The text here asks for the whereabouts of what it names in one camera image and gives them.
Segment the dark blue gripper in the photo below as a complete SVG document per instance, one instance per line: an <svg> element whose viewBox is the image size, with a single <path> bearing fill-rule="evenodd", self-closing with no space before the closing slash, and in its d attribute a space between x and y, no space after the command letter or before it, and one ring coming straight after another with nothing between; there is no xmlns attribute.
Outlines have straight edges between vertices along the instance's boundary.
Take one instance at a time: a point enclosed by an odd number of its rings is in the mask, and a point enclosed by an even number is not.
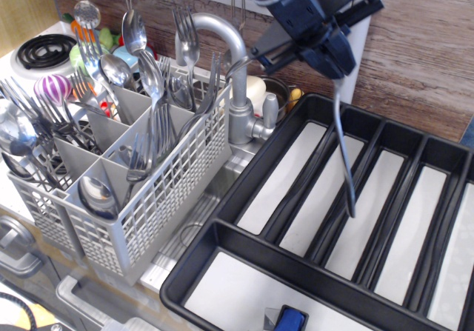
<svg viewBox="0 0 474 331"><path fill-rule="evenodd" d="M276 20L250 48L265 70L296 60L329 79L342 79L356 66L347 40L350 28L383 8L381 0L253 0Z"/></svg>

